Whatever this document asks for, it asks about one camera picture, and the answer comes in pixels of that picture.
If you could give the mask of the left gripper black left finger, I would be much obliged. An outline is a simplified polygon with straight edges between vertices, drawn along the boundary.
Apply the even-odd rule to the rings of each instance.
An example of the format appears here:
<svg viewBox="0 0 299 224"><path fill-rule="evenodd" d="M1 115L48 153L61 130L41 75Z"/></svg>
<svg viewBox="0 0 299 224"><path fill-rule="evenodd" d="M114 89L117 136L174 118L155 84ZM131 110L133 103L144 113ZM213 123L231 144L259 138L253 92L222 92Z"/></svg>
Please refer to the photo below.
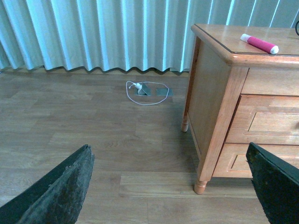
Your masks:
<svg viewBox="0 0 299 224"><path fill-rule="evenodd" d="M89 145L53 168L0 208L2 224L74 224L89 188L94 165Z"/></svg>

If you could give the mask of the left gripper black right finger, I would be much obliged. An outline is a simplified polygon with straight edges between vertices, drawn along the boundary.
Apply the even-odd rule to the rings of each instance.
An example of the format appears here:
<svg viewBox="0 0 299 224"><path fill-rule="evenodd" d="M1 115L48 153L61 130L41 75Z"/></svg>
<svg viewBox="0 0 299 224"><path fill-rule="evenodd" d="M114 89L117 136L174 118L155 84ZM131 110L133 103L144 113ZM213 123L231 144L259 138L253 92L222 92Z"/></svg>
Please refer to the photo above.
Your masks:
<svg viewBox="0 0 299 224"><path fill-rule="evenodd" d="M256 195L271 224L299 222L299 169L251 142L246 152Z"/></svg>

